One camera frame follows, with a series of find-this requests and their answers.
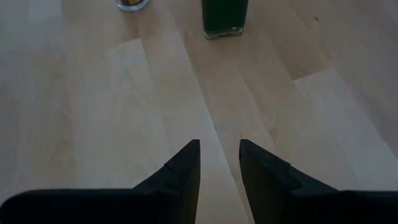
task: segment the bottle base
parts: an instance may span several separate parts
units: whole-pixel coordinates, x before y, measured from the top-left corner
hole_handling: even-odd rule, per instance
[[[135,11],[142,9],[146,4],[148,4],[148,2],[149,2],[149,0],[143,0],[142,3],[135,5],[135,6],[125,6],[120,3],[117,3],[117,4],[118,4],[118,8],[122,11],[135,12]]]

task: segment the wooden floor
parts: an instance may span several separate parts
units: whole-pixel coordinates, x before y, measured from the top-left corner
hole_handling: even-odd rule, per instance
[[[207,41],[200,0],[0,1],[0,203],[133,187],[201,139],[197,223],[253,223],[248,138],[337,189],[398,190],[398,1],[249,0]]]

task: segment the glass jar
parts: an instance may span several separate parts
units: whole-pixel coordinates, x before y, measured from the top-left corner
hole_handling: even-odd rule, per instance
[[[116,0],[116,4],[122,11],[134,12],[142,9],[149,0]]]

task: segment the green bottle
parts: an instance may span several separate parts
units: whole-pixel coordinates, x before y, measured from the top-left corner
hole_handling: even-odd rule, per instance
[[[201,3],[207,39],[243,32],[248,0],[202,0]]]

